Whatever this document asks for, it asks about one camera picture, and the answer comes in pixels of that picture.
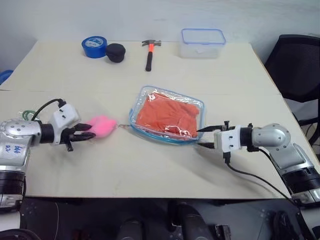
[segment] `black cable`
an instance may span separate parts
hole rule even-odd
[[[259,148],[258,150],[259,150],[260,152],[262,152],[262,153],[272,162],[270,155],[269,155],[265,150],[263,150],[263,149],[261,149],[261,148]]]
[[[43,104],[33,115],[33,117],[31,118],[31,121],[34,121],[36,119],[36,117],[38,116],[38,114],[45,108],[47,107],[48,105],[54,103],[54,102],[58,102],[59,103],[59,108],[61,108],[63,105],[66,104],[65,101],[63,101],[61,98],[55,98],[55,99],[52,99],[50,101],[48,101],[47,103]]]
[[[305,136],[307,136],[307,135],[308,135],[308,132],[309,132],[310,128],[312,127],[312,125],[313,125],[313,123],[312,123],[312,124],[310,124],[310,126],[307,128],[307,130],[306,130],[306,132],[305,132]]]
[[[260,176],[257,176],[257,175],[254,175],[252,173],[248,173],[248,172],[245,172],[245,171],[240,171],[238,169],[235,169],[233,168],[231,165],[230,165],[230,161],[226,161],[225,164],[228,166],[228,168],[230,168],[232,171],[236,172],[236,173],[239,173],[239,174],[243,174],[243,175],[248,175],[248,176],[251,176],[251,177],[255,177],[259,180],[261,180],[262,182],[268,184],[270,187],[272,187],[274,190],[276,190],[279,194],[281,194],[285,199],[287,199],[291,204],[293,204],[295,207],[296,207],[296,204],[291,201],[290,198],[288,198],[282,191],[280,191],[278,188],[276,188],[274,185],[272,185],[270,182],[268,182],[267,180],[264,180],[262,177]]]

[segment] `pink pom-pom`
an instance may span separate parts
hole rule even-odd
[[[90,121],[86,122],[86,124],[92,126],[86,132],[94,133],[96,138],[104,138],[116,128],[117,122],[107,116],[101,115],[92,118]]]

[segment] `clear plastic bag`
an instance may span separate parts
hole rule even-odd
[[[155,86],[144,86],[133,106],[132,128],[153,139],[174,144],[198,141],[204,125],[202,101]]]

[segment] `orange towel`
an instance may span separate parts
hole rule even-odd
[[[198,114],[195,105],[154,92],[144,102],[135,123],[158,132],[196,138]]]

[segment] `green cable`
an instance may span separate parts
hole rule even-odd
[[[23,111],[23,113],[22,113],[22,118],[23,118],[24,120],[26,120],[26,121],[29,121],[28,115],[29,115],[29,114],[34,115],[35,113],[36,113],[36,112],[35,112],[35,111],[32,111],[32,110],[25,110],[25,111]]]

